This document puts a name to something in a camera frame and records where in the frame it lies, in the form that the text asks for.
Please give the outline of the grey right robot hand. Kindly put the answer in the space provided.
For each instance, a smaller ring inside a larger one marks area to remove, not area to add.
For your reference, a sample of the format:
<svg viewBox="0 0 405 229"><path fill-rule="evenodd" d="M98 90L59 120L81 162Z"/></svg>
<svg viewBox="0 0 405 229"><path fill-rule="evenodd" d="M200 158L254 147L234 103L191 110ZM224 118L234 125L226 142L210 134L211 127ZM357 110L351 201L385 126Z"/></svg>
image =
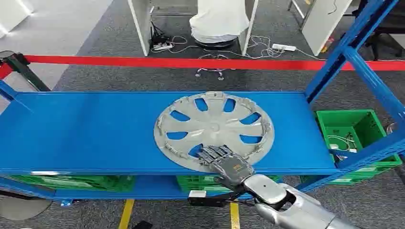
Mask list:
<svg viewBox="0 0 405 229"><path fill-rule="evenodd" d="M243 181L255 174L253 167L227 146L204 146L198 156L211 172L218 174L215 181L235 190Z"/></svg>

